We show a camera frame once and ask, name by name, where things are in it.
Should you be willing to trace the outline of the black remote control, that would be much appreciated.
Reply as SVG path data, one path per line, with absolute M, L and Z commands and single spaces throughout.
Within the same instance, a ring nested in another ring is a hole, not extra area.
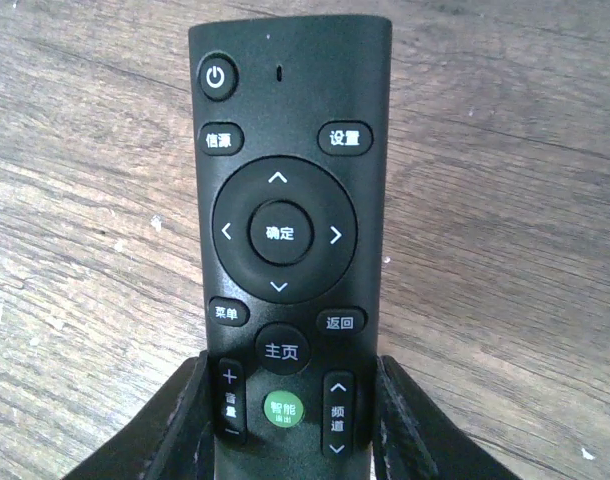
M 366 479 L 392 24 L 188 32 L 219 479 Z

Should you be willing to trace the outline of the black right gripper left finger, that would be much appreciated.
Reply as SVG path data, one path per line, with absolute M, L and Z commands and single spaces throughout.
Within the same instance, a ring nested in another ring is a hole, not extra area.
M 135 417 L 67 479 L 212 479 L 215 447 L 208 355 L 186 359 Z

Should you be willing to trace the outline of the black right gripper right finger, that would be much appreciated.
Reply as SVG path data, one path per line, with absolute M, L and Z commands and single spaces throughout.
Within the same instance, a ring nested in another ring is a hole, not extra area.
M 378 479 L 516 479 L 461 430 L 391 356 L 377 360 L 374 427 Z

